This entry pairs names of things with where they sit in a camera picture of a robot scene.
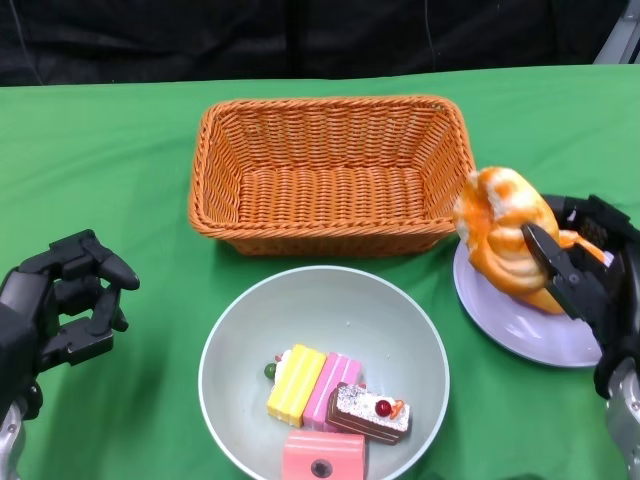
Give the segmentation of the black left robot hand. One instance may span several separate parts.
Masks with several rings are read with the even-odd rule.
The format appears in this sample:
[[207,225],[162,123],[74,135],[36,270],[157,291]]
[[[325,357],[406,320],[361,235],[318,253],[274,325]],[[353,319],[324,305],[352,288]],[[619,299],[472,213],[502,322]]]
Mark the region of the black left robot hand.
[[84,230],[10,270],[1,306],[17,315],[26,335],[18,350],[37,374],[109,352],[114,333],[128,328],[121,293],[139,287],[134,270]]

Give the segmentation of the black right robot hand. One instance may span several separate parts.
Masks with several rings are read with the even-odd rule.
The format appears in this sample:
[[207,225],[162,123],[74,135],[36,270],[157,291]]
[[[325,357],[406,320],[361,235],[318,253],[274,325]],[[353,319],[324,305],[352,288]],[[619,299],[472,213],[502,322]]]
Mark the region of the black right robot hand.
[[543,199],[561,227],[584,234],[613,255],[606,265],[579,244],[562,247],[540,226],[529,222],[521,227],[547,291],[570,318],[589,325],[601,350],[595,390],[609,399],[611,378],[625,360],[632,360],[632,371],[639,372],[639,230],[628,215],[595,195],[546,194]]

